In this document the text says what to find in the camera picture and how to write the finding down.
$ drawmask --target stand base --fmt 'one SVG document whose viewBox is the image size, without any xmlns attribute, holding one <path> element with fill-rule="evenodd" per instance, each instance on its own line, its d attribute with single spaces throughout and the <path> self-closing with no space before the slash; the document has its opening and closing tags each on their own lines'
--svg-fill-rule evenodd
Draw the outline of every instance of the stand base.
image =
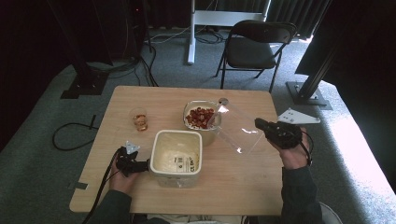
<svg viewBox="0 0 396 224">
<path fill-rule="evenodd" d="M 68 91 L 62 93 L 61 99 L 77 99 L 80 95 L 101 95 L 109 73 L 91 71 L 95 79 L 90 87 L 79 86 L 79 75 L 76 75 Z"/>
<path fill-rule="evenodd" d="M 297 105 L 318 105 L 322 110 L 332 110 L 332 106 L 329 101 L 323 99 L 319 89 L 315 91 L 315 93 L 309 99 L 301 98 L 298 93 L 303 86 L 303 82 L 286 82 L 286 85 L 289 88 L 291 98 L 293 98 L 293 102 Z"/>
</svg>

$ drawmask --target black chair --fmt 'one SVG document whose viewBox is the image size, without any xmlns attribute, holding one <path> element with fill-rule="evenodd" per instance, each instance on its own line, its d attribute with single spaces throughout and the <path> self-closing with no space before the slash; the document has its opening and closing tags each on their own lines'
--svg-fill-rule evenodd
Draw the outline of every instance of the black chair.
<svg viewBox="0 0 396 224">
<path fill-rule="evenodd" d="M 282 50 L 296 34 L 296 26 L 289 22 L 240 21 L 231 29 L 215 77 L 222 70 L 223 89 L 226 70 L 260 71 L 275 68 L 269 92 L 282 58 Z M 280 43 L 274 53 L 270 44 Z"/>
</svg>

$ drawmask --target chair leg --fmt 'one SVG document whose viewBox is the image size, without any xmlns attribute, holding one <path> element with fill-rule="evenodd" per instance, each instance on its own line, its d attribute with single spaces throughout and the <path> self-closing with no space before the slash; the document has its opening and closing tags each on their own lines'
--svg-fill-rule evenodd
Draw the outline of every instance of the chair leg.
<svg viewBox="0 0 396 224">
<path fill-rule="evenodd" d="M 224 60 L 224 52 L 223 52 L 223 54 L 221 55 L 221 59 L 220 59 L 219 66 L 218 66 L 218 71 L 216 72 L 216 74 L 214 75 L 214 77 L 217 77 L 217 76 L 219 75 L 219 70 L 220 70 L 220 68 L 221 68 L 221 63 L 223 62 L 223 60 Z"/>
<path fill-rule="evenodd" d="M 275 77 L 276 77 L 276 73 L 277 73 L 277 68 L 280 65 L 280 60 L 282 60 L 282 50 L 279 52 L 279 55 L 277 56 L 275 71 L 274 71 L 274 74 L 273 74 L 273 79 L 271 81 L 270 90 L 269 90 L 270 93 L 272 91 L 272 88 L 274 87 Z"/>
<path fill-rule="evenodd" d="M 272 79 L 272 81 L 271 81 L 270 90 L 269 90 L 270 93 L 271 93 L 271 91 L 272 91 L 272 88 L 274 87 L 274 82 L 275 82 L 275 77 L 276 77 L 276 73 L 277 73 L 277 68 L 278 68 L 278 67 L 279 67 L 279 63 L 277 63 L 277 64 L 276 64 L 276 67 L 275 67 L 273 79 Z"/>
<path fill-rule="evenodd" d="M 257 74 L 257 76 L 255 76 L 254 78 L 258 78 L 258 77 L 262 74 L 262 72 L 263 72 L 264 70 L 265 70 L 265 69 L 262 69 L 262 70 L 260 71 L 260 73 Z"/>
<path fill-rule="evenodd" d="M 225 60 L 223 59 L 223 67 L 222 67 L 222 73 L 221 73 L 221 85 L 220 85 L 220 89 L 222 90 L 224 87 L 224 78 L 225 78 Z"/>
</svg>

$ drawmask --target wooden table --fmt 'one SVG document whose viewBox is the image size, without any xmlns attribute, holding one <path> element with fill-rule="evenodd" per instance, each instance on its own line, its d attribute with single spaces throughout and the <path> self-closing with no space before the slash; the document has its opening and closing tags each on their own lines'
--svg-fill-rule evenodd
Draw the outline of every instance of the wooden table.
<svg viewBox="0 0 396 224">
<path fill-rule="evenodd" d="M 276 121 L 271 95 L 265 91 L 231 91 L 119 86 L 114 90 L 90 155 L 70 203 L 75 212 L 88 212 L 114 152 L 129 140 L 141 146 L 138 161 L 150 157 L 155 134 L 164 129 L 186 130 L 182 117 L 192 100 L 226 97 L 253 118 Z M 128 117 L 134 107 L 148 111 L 148 129 L 139 133 Z M 248 154 L 238 154 L 222 139 L 204 147 L 203 165 L 192 189 L 162 188 L 142 173 L 132 193 L 132 213 L 187 215 L 280 215 L 282 163 L 265 138 Z M 108 191 L 106 185 L 102 198 Z"/>
</svg>

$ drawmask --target glass cup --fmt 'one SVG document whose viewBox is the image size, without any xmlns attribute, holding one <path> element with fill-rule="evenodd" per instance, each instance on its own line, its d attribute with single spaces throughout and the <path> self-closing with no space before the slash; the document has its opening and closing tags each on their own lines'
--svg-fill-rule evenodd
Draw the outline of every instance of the glass cup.
<svg viewBox="0 0 396 224">
<path fill-rule="evenodd" d="M 145 108 L 143 107 L 134 108 L 131 110 L 129 115 L 132 119 L 132 122 L 134 123 L 134 126 L 139 132 L 143 132 L 149 127 L 147 112 Z"/>
</svg>

